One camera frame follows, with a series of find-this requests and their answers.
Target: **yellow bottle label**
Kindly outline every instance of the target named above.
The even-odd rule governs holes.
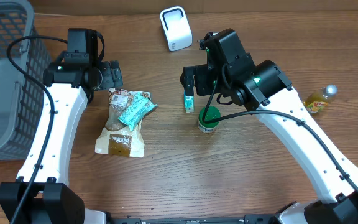
[[[328,103],[327,102],[312,102],[311,104],[309,104],[306,109],[310,112],[310,113],[317,113],[319,112],[321,109],[323,109],[325,106],[327,106]]]

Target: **green jar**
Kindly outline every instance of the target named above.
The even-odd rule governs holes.
[[[202,131],[204,133],[212,133],[217,128],[219,122],[215,122],[212,124],[204,123],[202,121],[204,110],[205,110],[205,108],[203,108],[200,111],[200,114],[198,115],[198,128],[200,129],[200,131]],[[221,117],[221,112],[219,112],[219,110],[216,107],[210,106],[206,113],[205,120],[209,121],[209,120],[220,118],[220,117]]]

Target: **brown and white package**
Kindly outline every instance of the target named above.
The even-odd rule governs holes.
[[[144,142],[140,133],[142,121],[131,131],[118,120],[138,92],[150,99],[148,92],[109,89],[109,119],[96,140],[95,153],[127,157],[144,156]]]

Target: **plastic basket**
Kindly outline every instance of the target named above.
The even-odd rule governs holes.
[[[30,3],[0,0],[0,160],[26,158],[41,116],[43,91],[26,80],[6,58],[10,42],[37,34],[33,23]],[[50,56],[41,39],[24,40],[11,54],[17,64],[42,81]]]

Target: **green lid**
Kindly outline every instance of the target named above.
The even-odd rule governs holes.
[[[212,123],[212,124],[206,124],[206,123],[203,122],[204,110],[205,110],[205,108],[203,108],[200,111],[200,114],[198,115],[198,120],[200,121],[200,124],[202,126],[206,127],[206,128],[214,128],[214,127],[216,127],[219,124],[219,122],[215,122],[215,123]],[[220,117],[221,117],[221,112],[219,112],[219,110],[216,107],[210,106],[208,108],[208,111],[206,112],[205,120],[209,121],[209,120],[220,118]]]

